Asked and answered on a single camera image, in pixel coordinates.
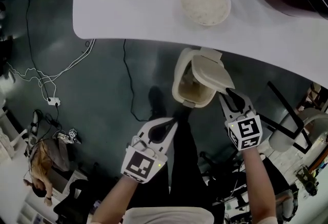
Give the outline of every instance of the dark gray floor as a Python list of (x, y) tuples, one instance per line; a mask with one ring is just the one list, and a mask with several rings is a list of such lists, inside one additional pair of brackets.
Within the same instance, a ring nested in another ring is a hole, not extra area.
[[(4, 33), (15, 38), (10, 63), (20, 72), (32, 67), (26, 35), (26, 0), (7, 0), (8, 16)], [(58, 74), (86, 49), (72, 27), (73, 0), (32, 0), (29, 10), (31, 43), (37, 67), (48, 75)], [(56, 80), (56, 96), (61, 100), (59, 121), (65, 130), (75, 128), (83, 144), (75, 147), (76, 161), (87, 166), (97, 161), (110, 176), (118, 176), (125, 155), (125, 146), (142, 123), (130, 114), (131, 91), (123, 64), (123, 40), (97, 40), (92, 53), (76, 67)], [(178, 106), (172, 97), (174, 67), (185, 45), (127, 41), (127, 62), (136, 93), (134, 110), (139, 118), (150, 116), (148, 90), (158, 85), (167, 100), (168, 114)], [(310, 82), (280, 68), (224, 53), (222, 57), (235, 86), (247, 94), (255, 108), (280, 120), (284, 108), (274, 100), (266, 87), (272, 81), (295, 106)], [(24, 82), (16, 77), (12, 88), (3, 91), (8, 107), (22, 126), (31, 122), (34, 109), (56, 116), (56, 109), (43, 100), (37, 81)], [(53, 87), (47, 84), (49, 94)], [(190, 117), (198, 151), (206, 151), (216, 160), (224, 160), (232, 150), (224, 131), (223, 115), (218, 98), (207, 107), (194, 110)], [(169, 152), (172, 163), (172, 150)]]

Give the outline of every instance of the white table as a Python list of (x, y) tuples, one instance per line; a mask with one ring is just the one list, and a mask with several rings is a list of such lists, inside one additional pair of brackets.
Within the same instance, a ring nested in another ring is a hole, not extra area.
[(264, 0), (231, 0), (229, 17), (203, 27), (184, 14), (180, 0), (74, 0), (80, 38), (130, 38), (214, 48), (255, 58), (328, 87), (328, 21), (296, 18)]

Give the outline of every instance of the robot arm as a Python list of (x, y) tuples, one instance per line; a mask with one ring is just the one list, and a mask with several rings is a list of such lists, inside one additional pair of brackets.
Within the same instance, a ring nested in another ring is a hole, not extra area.
[(258, 146), (263, 134), (262, 125), (251, 100), (235, 89), (227, 88), (227, 93), (235, 108), (231, 107), (227, 96), (220, 93), (219, 99), (230, 139), (239, 151)]
[[(153, 140), (152, 134), (157, 128), (165, 128), (160, 140)], [(166, 152), (172, 142), (178, 122), (173, 118), (159, 118), (143, 125), (127, 147), (121, 173), (139, 183), (149, 182), (166, 164)]]

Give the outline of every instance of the container lid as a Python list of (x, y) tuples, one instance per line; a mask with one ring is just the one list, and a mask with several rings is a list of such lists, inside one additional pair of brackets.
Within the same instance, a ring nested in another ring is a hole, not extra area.
[(231, 77), (223, 65), (201, 55), (191, 60), (195, 78), (203, 85), (226, 94), (226, 88), (235, 88)]

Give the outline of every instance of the white rice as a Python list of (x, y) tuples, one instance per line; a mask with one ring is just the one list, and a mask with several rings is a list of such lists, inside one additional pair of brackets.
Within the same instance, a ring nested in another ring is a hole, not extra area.
[(181, 0), (186, 14), (203, 25), (215, 25), (223, 20), (228, 10), (227, 0)]

